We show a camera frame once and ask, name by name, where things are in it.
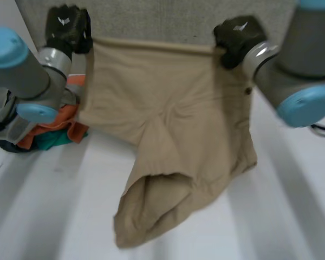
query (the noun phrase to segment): pile of clothes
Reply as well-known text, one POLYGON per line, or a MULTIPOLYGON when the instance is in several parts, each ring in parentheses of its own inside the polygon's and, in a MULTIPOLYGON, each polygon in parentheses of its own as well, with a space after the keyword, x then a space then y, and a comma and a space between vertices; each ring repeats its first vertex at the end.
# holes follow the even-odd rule
POLYGON ((84 81, 84 75, 68 79, 56 120, 42 124, 19 117, 16 97, 7 89, 0 88, 0 147, 8 152, 26 153, 71 142, 79 144, 88 131, 88 126, 74 120, 84 92, 84 81))

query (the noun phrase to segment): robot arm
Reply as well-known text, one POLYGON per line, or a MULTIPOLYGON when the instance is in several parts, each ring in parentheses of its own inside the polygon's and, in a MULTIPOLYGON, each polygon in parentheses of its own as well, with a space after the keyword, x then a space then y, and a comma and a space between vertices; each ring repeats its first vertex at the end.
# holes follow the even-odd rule
POLYGON ((18 98, 17 113, 34 123, 55 120, 72 65, 72 53, 92 47, 85 9, 51 8, 45 30, 47 44, 37 58, 12 30, 0 28, 0 87, 18 98))
POLYGON ((214 29, 221 63, 242 63, 277 114, 291 127, 325 117, 325 0, 301 0, 279 50, 252 16, 226 20, 214 29))

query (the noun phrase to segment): green cloth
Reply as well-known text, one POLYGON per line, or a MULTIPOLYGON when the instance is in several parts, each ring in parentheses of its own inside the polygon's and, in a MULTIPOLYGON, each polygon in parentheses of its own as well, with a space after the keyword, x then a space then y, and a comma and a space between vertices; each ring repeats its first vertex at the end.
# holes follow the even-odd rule
POLYGON ((72 141, 67 136, 67 129, 61 129, 58 131, 47 132, 44 134, 39 134, 34 137, 34 142, 36 143, 39 150, 48 150, 53 146, 69 144, 72 141))

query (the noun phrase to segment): light blue joint cap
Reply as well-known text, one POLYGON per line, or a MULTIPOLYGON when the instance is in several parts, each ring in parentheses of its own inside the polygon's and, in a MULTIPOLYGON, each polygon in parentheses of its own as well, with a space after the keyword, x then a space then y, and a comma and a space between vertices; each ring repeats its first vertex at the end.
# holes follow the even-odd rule
POLYGON ((299 5, 306 9, 325 10, 325 0, 300 0, 299 5))
POLYGON ((277 113, 291 127, 305 127, 325 117, 325 84, 306 88, 285 99, 277 113))
POLYGON ((58 115, 57 110, 38 104, 19 104, 17 113, 21 118, 36 124, 53 123, 58 115))
POLYGON ((5 27, 0 27, 0 69, 21 64, 29 55, 29 48, 19 35, 5 27))

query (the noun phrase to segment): black cable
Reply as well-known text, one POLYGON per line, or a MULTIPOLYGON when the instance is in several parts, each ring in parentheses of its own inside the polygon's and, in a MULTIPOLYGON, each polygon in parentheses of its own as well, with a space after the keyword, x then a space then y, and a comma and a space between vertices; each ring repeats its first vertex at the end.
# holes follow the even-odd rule
POLYGON ((319 131, 319 130, 325 131, 325 126, 321 126, 321 125, 316 125, 316 124, 314 124, 314 125, 311 125, 311 126, 310 126, 310 130, 311 130, 314 134, 316 134, 316 135, 318 135, 318 136, 320 136, 320 137, 325 138, 325 134, 319 131))

